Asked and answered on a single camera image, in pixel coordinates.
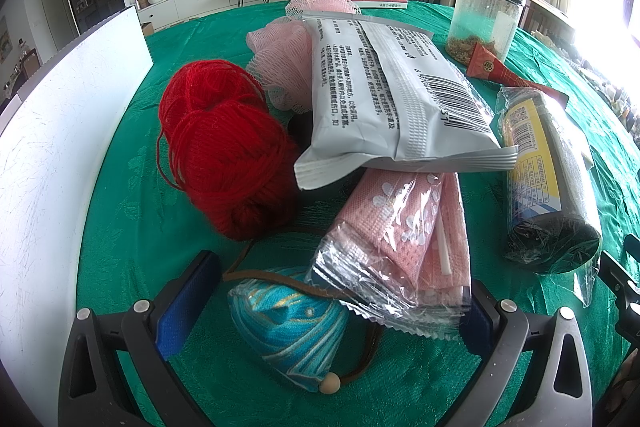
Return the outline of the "yellow-labelled black bag roll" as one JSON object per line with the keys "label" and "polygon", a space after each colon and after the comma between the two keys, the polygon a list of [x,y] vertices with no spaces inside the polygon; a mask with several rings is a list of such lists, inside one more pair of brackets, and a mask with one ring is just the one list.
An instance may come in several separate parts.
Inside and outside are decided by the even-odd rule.
{"label": "yellow-labelled black bag roll", "polygon": [[567,290],[587,308],[602,230],[585,135],[558,101],[534,88],[501,88],[497,109],[503,143],[518,149],[506,173],[504,257],[537,274],[570,274]]}

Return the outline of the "pink towel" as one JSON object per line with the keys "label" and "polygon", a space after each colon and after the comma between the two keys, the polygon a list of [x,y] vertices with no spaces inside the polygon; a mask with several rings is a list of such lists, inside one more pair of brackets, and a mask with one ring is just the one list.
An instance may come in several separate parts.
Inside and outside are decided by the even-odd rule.
{"label": "pink towel", "polygon": [[305,281],[375,324],[456,337],[472,300],[457,175],[367,170],[322,237]]}

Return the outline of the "teal embroidered pouch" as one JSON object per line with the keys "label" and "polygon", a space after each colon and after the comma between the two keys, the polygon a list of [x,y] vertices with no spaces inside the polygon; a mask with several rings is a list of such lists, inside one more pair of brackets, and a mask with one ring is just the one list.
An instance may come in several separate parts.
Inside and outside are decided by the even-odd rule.
{"label": "teal embroidered pouch", "polygon": [[370,323],[356,366],[344,375],[332,371],[343,340],[348,310],[331,291],[305,283],[302,268],[242,270],[254,239],[222,274],[235,286],[228,294],[232,322],[256,355],[299,388],[334,395],[356,381],[378,350],[383,326]]}

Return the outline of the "red yarn ball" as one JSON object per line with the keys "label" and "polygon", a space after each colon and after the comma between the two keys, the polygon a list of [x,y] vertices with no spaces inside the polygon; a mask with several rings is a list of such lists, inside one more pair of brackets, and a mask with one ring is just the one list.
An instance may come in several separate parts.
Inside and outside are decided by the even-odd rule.
{"label": "red yarn ball", "polygon": [[156,165],[214,229],[247,241],[280,229],[298,197],[295,141],[270,112],[259,82],[224,60],[172,75],[158,106]]}

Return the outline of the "red brocade pouch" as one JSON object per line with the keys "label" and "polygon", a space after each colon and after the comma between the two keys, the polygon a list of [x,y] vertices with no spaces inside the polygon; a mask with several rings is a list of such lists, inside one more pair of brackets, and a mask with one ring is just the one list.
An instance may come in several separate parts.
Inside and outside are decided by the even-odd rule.
{"label": "red brocade pouch", "polygon": [[474,43],[466,75],[470,78],[489,80],[510,88],[532,88],[551,96],[565,108],[570,98],[563,92],[543,84],[526,80],[511,72],[498,57],[479,42]]}

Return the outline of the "grey foil snack bag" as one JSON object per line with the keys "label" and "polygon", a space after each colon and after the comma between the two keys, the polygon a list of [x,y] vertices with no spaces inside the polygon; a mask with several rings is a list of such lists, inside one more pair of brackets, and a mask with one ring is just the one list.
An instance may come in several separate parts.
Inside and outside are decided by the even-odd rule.
{"label": "grey foil snack bag", "polygon": [[518,159],[491,130],[494,113],[430,33],[360,14],[306,12],[312,133],[295,163],[315,190],[361,168],[509,171]]}

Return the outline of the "pink mesh bath pouf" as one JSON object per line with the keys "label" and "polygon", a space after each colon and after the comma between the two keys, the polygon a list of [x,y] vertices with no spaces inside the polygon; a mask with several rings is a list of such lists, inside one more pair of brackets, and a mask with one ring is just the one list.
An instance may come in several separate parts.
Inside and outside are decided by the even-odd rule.
{"label": "pink mesh bath pouf", "polygon": [[297,114],[312,109],[311,36],[303,23],[303,14],[311,11],[361,13],[350,0],[291,0],[285,16],[246,35],[253,52],[246,70],[262,85],[276,109]]}

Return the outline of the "green satin tablecloth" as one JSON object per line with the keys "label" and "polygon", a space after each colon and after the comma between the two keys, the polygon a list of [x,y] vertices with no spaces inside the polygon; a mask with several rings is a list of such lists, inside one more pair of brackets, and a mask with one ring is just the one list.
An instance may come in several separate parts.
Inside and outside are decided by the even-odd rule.
{"label": "green satin tablecloth", "polygon": [[[122,312],[152,298],[203,249],[230,263],[238,243],[219,235],[157,168],[158,104],[184,64],[222,58],[245,65],[246,36],[283,15],[283,3],[256,4],[171,26],[152,35],[153,67],[114,134],[96,181],[82,239],[77,303],[99,314]],[[623,256],[623,241],[639,230],[639,151],[590,84],[526,32],[518,32],[506,64],[518,75],[551,84],[570,98],[568,113],[585,133],[605,249]],[[570,274],[542,277],[503,258],[504,191],[498,172],[465,173],[465,207],[473,274],[497,298],[526,311],[576,310],[591,388],[602,395],[628,345],[616,333],[608,288],[593,288],[589,307],[575,298]],[[458,340],[396,331],[381,338],[375,357],[354,383],[335,395],[292,385],[247,346],[231,322],[228,289],[209,299],[172,367],[218,426],[431,426],[469,381],[477,357]]]}

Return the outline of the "white cardboard box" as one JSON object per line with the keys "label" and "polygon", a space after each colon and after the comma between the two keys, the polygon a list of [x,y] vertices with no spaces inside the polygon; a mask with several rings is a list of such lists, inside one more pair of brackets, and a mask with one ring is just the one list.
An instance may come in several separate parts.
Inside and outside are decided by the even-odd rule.
{"label": "white cardboard box", "polygon": [[136,9],[124,9],[47,62],[1,126],[1,362],[45,426],[58,422],[96,178],[152,65]]}

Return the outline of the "clear jar with black lid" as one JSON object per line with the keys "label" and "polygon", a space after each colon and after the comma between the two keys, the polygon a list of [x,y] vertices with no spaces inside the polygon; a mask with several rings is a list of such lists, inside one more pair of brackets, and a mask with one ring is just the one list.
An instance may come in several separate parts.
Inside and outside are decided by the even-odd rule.
{"label": "clear jar with black lid", "polygon": [[456,0],[445,49],[468,65],[479,43],[504,61],[522,15],[523,0]]}

